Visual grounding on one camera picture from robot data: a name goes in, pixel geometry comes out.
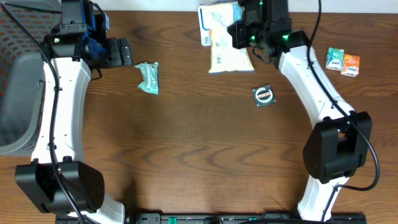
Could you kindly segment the yellow wet wipes pack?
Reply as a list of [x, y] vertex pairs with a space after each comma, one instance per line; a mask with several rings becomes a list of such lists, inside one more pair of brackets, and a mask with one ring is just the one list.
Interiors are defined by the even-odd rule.
[[247, 49], [236, 49], [232, 46], [232, 37], [227, 28], [240, 20], [243, 10], [236, 1], [218, 2], [208, 6], [212, 17], [210, 37], [211, 66], [210, 74], [225, 72], [253, 72], [254, 67]]

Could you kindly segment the teal wipes pack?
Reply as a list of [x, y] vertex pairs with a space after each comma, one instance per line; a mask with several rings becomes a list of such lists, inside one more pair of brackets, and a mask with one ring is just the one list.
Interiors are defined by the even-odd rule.
[[138, 85], [138, 88], [142, 91], [158, 95], [159, 94], [159, 81], [158, 81], [158, 68], [159, 63], [140, 63], [134, 66], [141, 71], [142, 81]]

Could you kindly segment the dark green round-label packet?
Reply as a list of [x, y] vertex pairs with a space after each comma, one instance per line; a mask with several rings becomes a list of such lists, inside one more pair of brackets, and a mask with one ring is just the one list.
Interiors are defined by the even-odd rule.
[[258, 108], [273, 105], [276, 102], [275, 94], [271, 85], [264, 85], [252, 89], [255, 105]]

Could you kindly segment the teal tissue pack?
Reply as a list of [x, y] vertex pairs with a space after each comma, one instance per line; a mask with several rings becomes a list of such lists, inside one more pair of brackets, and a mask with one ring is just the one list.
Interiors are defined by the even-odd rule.
[[329, 70], [341, 71], [343, 68], [345, 51], [343, 49], [336, 49], [329, 47], [326, 51], [325, 68]]

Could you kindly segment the orange tissue pack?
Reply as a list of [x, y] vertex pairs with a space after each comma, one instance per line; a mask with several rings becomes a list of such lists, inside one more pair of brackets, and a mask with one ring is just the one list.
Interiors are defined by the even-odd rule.
[[357, 77], [359, 75], [360, 57], [357, 55], [344, 54], [343, 68], [340, 73], [349, 77]]

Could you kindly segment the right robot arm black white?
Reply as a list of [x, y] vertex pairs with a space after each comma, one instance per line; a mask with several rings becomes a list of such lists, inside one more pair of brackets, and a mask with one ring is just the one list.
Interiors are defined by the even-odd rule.
[[261, 49], [262, 61], [273, 63], [298, 94], [312, 124], [303, 149], [309, 173], [296, 211], [307, 222], [330, 222], [341, 189], [362, 167], [374, 148], [369, 142], [372, 121], [355, 112], [329, 81], [312, 47], [313, 37], [293, 30], [287, 1], [239, 0], [243, 18], [228, 27], [236, 49]]

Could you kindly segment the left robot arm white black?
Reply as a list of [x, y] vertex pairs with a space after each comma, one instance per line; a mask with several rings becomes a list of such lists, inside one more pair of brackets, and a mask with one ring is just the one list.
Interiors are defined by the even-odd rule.
[[37, 44], [45, 73], [42, 119], [30, 164], [16, 167], [16, 183], [59, 223], [133, 223], [125, 204], [106, 194], [102, 173], [85, 163], [82, 137], [92, 71], [132, 65], [130, 43], [107, 37], [109, 19], [97, 3], [64, 0], [60, 14], [58, 30]]

